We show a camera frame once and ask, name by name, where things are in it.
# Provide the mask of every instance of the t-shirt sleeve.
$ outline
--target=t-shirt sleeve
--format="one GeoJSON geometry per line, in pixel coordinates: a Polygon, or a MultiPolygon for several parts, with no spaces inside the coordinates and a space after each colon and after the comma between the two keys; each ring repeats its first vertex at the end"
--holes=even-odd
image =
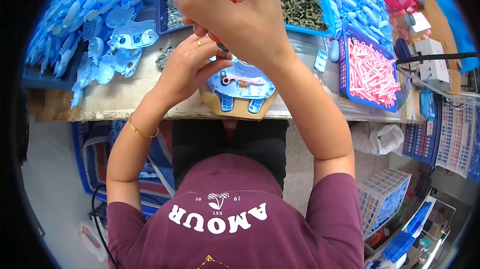
{"type": "Polygon", "coordinates": [[[334,173],[322,178],[311,191],[306,220],[320,254],[336,268],[363,268],[357,183],[351,175],[334,173]]]}
{"type": "MultiPolygon", "coordinates": [[[[143,226],[144,215],[124,202],[112,202],[106,206],[108,223],[108,249],[119,268],[128,268],[128,255],[143,226]]],[[[113,264],[108,260],[110,269],[113,264]]]]}

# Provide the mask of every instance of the black pants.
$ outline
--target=black pants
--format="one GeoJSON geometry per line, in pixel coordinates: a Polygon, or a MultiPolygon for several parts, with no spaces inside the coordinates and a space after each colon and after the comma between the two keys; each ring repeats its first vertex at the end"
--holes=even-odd
{"type": "Polygon", "coordinates": [[[251,158],[265,166],[283,190],[287,120],[239,120],[231,146],[221,120],[174,120],[172,165],[175,188],[198,162],[221,153],[251,158]]]}

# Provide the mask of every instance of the pile of pink plastic parts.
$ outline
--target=pile of pink plastic parts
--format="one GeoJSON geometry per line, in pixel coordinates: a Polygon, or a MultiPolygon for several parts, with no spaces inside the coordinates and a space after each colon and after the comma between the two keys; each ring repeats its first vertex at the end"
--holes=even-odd
{"type": "Polygon", "coordinates": [[[356,38],[348,38],[348,52],[351,95],[386,108],[393,106],[395,92],[400,90],[393,75],[395,60],[387,60],[371,44],[367,46],[356,38]]]}

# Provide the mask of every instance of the woman's left hand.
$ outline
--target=woman's left hand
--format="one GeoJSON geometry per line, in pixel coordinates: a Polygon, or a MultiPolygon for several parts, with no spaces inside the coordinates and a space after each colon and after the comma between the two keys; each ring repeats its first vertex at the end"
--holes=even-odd
{"type": "Polygon", "coordinates": [[[213,74],[231,67],[232,62],[225,57],[211,38],[193,34],[171,52],[152,92],[161,93],[171,108],[192,96],[213,74]],[[217,60],[209,62],[212,56],[217,60]]]}

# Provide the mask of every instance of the hand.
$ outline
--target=hand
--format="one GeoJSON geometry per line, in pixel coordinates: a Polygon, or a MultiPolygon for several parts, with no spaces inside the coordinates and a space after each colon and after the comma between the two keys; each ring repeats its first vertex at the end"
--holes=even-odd
{"type": "Polygon", "coordinates": [[[197,36],[207,30],[239,59],[266,74],[296,62],[280,0],[173,0],[197,36]]]}
{"type": "Polygon", "coordinates": [[[193,34],[171,52],[152,92],[161,92],[171,108],[192,96],[213,74],[231,66],[232,62],[225,59],[212,39],[193,34]],[[212,56],[217,56],[217,60],[209,62],[212,56]]]}

